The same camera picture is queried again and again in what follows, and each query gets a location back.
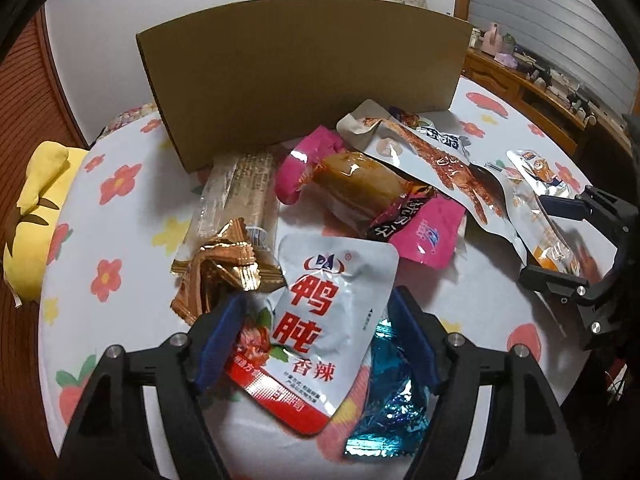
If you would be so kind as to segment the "pink packet with brown sausage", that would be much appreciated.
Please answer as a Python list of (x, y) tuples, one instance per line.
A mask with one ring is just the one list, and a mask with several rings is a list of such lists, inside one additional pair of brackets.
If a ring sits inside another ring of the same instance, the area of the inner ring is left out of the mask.
[(401, 177), (323, 126), (285, 157), (274, 186), (285, 205), (313, 192), (349, 233), (391, 244), (401, 258), (438, 270), (450, 263), (465, 224), (455, 200)]

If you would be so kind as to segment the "wooden side cabinet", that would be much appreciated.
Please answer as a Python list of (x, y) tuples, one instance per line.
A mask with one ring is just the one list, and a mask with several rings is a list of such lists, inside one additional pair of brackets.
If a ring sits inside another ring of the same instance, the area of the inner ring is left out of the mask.
[(612, 128), (601, 113), (580, 119), (552, 93), (483, 52), (469, 48), (461, 73), (523, 114), (575, 160), (582, 156), (588, 142), (597, 138), (632, 155), (627, 133)]

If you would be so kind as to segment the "white orange snack packet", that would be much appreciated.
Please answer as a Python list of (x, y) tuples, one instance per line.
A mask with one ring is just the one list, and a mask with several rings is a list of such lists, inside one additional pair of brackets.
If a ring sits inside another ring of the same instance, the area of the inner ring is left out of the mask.
[(547, 270), (581, 276), (582, 268), (573, 249), (518, 170), (492, 162), (486, 162), (485, 168), (500, 182), (509, 220), (536, 263)]

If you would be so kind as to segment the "white red duck gizzard packet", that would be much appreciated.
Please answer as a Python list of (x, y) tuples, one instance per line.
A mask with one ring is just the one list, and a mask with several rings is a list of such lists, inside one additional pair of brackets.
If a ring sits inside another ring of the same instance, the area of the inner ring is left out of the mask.
[(244, 323), (228, 376), (302, 436), (318, 434), (346, 399), (395, 283), (390, 244), (288, 234), (285, 285)]

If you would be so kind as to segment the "window roller blind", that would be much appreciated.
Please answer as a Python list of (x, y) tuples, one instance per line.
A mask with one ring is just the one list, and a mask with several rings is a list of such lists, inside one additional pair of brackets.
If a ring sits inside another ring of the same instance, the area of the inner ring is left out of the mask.
[(632, 111), (639, 71), (591, 0), (470, 0), (469, 21), (492, 23), (592, 91), (617, 114)]

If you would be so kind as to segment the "white packet with chicken foot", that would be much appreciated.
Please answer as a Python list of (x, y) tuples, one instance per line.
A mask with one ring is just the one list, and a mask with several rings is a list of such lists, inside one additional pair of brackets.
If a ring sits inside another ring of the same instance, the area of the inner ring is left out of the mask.
[(367, 100), (344, 116), (337, 133), (356, 150), (456, 200), (490, 234), (503, 237), (523, 262), (527, 250), (508, 217), (503, 192), (488, 172), (472, 165), (460, 136), (426, 117)]

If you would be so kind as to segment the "clear wrapped biscuit pack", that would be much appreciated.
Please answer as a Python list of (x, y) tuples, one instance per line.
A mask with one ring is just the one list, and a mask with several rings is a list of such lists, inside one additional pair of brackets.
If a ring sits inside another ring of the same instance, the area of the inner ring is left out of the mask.
[(279, 209), (274, 192), (276, 172), (276, 159), (270, 152), (215, 158), (176, 257), (190, 260), (235, 218), (244, 219), (252, 244), (274, 252)]

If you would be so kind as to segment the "gold brown foil snack packet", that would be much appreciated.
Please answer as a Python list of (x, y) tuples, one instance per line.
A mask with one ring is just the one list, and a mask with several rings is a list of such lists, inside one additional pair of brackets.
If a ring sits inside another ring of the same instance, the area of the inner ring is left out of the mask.
[(171, 263), (171, 272), (179, 278), (171, 310), (192, 325), (232, 292), (273, 292), (283, 287), (280, 264), (259, 244), (260, 234), (261, 229), (250, 229), (242, 218), (233, 218), (193, 256)]

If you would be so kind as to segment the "brown cardboard box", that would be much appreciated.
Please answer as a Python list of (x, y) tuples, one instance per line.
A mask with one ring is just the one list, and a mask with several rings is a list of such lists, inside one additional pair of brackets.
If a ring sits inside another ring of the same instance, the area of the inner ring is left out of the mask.
[(247, 0), (137, 36), (185, 170), (333, 126), (365, 100), (446, 110), (472, 27), (385, 0)]

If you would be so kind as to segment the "small white snack packet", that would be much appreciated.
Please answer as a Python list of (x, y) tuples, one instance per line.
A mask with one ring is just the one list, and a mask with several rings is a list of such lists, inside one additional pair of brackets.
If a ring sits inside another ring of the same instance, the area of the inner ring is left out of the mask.
[(506, 157), (538, 196), (575, 197), (575, 192), (570, 185), (552, 170), (547, 159), (537, 152), (507, 151)]

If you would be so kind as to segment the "pink bottle on cabinet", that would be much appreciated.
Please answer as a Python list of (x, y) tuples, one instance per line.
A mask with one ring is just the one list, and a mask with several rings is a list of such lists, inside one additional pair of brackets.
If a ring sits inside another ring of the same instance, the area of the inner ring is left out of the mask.
[(491, 23), (482, 38), (482, 51), (493, 58), (501, 52), (502, 36), (498, 23)]

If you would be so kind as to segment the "blue foil snack packet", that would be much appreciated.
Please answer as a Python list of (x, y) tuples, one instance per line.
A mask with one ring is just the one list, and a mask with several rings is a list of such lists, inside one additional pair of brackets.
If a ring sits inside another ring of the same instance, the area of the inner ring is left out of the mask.
[(376, 326), (370, 361), (367, 397), (346, 439), (344, 454), (355, 458), (413, 456), (430, 422), (430, 392), (416, 382), (387, 318)]

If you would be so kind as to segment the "floral strawberry bed sheet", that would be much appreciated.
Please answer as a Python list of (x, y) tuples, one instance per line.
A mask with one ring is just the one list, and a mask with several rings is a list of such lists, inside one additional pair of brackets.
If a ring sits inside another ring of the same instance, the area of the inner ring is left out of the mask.
[[(170, 308), (177, 289), (170, 264), (201, 184), (183, 169), (156, 115), (99, 140), (78, 170), (52, 240), (39, 323), (42, 402), (55, 448), (111, 344), (154, 348), (186, 329)], [(447, 269), (403, 261), (397, 281), (474, 344), (527, 344), (558, 399), (587, 362), (575, 313), (518, 286), (512, 245), (474, 222)], [(404, 458), (342, 454), (363, 399), (363, 388), (355, 389), (321, 434), (303, 438), (223, 379), (205, 401), (205, 418), (235, 479), (399, 479), (409, 465)]]

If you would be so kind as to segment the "yellow plush toy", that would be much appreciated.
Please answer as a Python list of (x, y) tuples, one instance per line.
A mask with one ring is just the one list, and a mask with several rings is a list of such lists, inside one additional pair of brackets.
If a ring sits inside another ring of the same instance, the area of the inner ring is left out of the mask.
[(4, 227), (3, 279), (17, 307), (40, 299), (58, 216), (87, 154), (44, 141), (30, 156), (25, 184)]

